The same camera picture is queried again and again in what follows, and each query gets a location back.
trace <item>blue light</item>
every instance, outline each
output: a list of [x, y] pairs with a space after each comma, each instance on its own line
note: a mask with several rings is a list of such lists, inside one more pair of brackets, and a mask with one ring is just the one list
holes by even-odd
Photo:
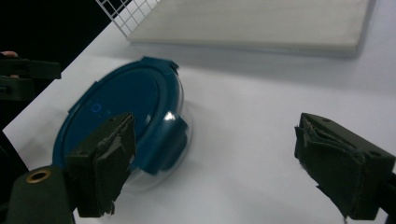
[[97, 112], [99, 112], [99, 111], [101, 111], [101, 110], [102, 110], [102, 106], [99, 105], [99, 104], [94, 104], [94, 105], [92, 105], [92, 107], [91, 107], [91, 111], [92, 111], [93, 113], [97, 113]]

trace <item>blue plastic container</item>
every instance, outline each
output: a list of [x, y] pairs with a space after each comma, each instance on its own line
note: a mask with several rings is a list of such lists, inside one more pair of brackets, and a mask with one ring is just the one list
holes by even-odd
[[143, 58], [95, 82], [69, 110], [53, 150], [54, 165], [105, 120], [125, 112], [135, 117], [136, 156], [129, 187], [146, 189], [161, 181], [181, 161], [191, 136], [183, 108], [177, 64]]

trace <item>plastic food container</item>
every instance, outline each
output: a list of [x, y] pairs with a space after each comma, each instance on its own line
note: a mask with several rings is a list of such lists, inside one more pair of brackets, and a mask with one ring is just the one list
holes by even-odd
[[134, 115], [136, 155], [126, 183], [131, 191], [158, 184], [184, 158], [191, 120], [183, 106], [177, 64], [154, 58], [126, 64], [95, 82], [69, 110], [53, 149], [54, 165], [102, 122], [129, 112]]

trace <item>metal wire rack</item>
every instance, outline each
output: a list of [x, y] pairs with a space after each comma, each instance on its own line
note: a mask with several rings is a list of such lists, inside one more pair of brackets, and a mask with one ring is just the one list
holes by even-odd
[[161, 0], [95, 0], [120, 31], [128, 35]]

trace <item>white foam board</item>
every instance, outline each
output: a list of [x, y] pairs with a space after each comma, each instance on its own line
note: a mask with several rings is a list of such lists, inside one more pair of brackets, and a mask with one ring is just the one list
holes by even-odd
[[374, 0], [162, 0], [133, 42], [358, 51]]

